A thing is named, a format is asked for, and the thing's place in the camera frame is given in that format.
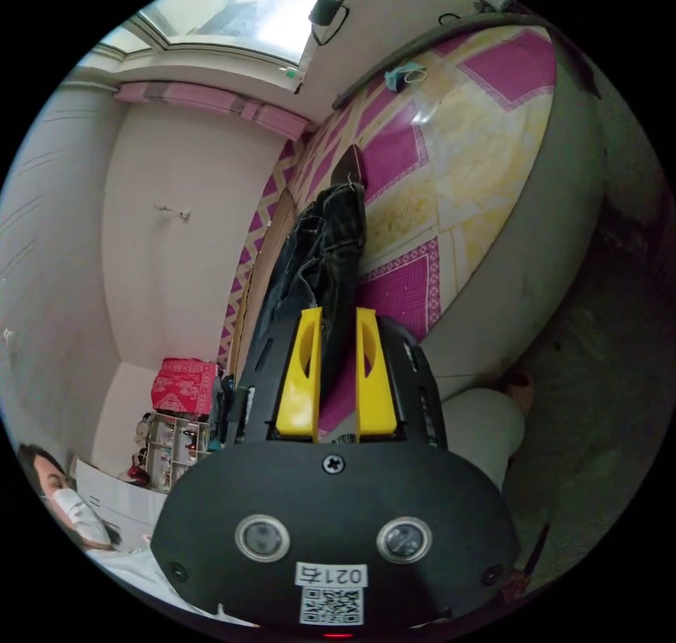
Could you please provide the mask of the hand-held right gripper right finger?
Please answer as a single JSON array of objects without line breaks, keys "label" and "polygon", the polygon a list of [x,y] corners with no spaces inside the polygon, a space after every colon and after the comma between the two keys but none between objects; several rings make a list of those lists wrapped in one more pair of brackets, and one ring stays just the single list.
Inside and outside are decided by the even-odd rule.
[{"label": "hand-held right gripper right finger", "polygon": [[386,358],[376,312],[356,310],[356,439],[367,442],[396,434]]}]

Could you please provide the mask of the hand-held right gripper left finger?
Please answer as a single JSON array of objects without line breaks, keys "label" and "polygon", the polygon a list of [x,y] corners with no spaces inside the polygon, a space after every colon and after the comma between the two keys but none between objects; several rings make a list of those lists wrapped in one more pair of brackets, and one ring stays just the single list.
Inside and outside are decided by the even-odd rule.
[{"label": "hand-held right gripper left finger", "polygon": [[305,309],[299,316],[275,421],[282,439],[319,439],[322,320],[321,307]]}]

